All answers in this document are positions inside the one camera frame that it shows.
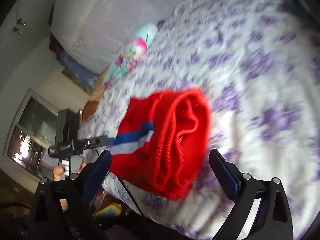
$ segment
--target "red garment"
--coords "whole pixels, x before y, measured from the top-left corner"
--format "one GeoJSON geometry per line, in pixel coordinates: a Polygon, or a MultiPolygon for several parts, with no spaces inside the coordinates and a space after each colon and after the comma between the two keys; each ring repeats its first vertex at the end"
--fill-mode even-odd
{"type": "Polygon", "coordinates": [[[210,111],[202,91],[163,91],[146,99],[132,98],[116,141],[127,134],[136,136],[145,123],[154,126],[150,142],[132,153],[113,153],[111,148],[110,171],[156,195],[173,200],[185,197],[200,171],[208,143],[210,111]]]}

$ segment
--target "white sheet with purple flowers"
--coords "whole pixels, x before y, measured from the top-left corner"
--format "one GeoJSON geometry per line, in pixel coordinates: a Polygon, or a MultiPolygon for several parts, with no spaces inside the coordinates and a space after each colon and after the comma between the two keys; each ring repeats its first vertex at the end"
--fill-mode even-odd
{"type": "MultiPolygon", "coordinates": [[[[320,210],[319,52],[315,28],[283,0],[184,0],[79,136],[116,136],[132,96],[201,87],[212,111],[208,153],[217,148],[256,179],[279,177],[299,239],[320,210]]],[[[233,206],[207,158],[188,196],[176,202],[126,184],[146,216],[194,239],[211,239],[233,206]]],[[[103,187],[136,211],[113,174],[103,187]]]]}

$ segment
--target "white stripe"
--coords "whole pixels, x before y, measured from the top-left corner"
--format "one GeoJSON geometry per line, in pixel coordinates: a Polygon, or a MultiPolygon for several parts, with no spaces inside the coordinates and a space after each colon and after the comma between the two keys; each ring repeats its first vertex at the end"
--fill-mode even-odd
{"type": "Polygon", "coordinates": [[[141,137],[138,142],[121,143],[118,145],[114,145],[109,148],[109,151],[112,155],[133,153],[135,150],[143,147],[145,142],[150,141],[153,132],[154,131],[149,130],[148,134],[141,137]]]}

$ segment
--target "window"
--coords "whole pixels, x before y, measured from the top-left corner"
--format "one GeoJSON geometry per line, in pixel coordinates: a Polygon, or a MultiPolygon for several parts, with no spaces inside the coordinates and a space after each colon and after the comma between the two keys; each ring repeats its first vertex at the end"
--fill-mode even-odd
{"type": "Polygon", "coordinates": [[[7,138],[7,157],[30,173],[42,178],[52,177],[48,147],[55,144],[58,110],[30,90],[23,99],[7,138]]]}

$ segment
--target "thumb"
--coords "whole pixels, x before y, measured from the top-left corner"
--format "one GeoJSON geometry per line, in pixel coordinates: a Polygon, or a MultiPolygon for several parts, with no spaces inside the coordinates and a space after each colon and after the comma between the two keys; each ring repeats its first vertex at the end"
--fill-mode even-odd
{"type": "Polygon", "coordinates": [[[62,166],[55,166],[53,168],[53,178],[54,181],[61,180],[61,175],[64,173],[64,168],[62,166]]]}

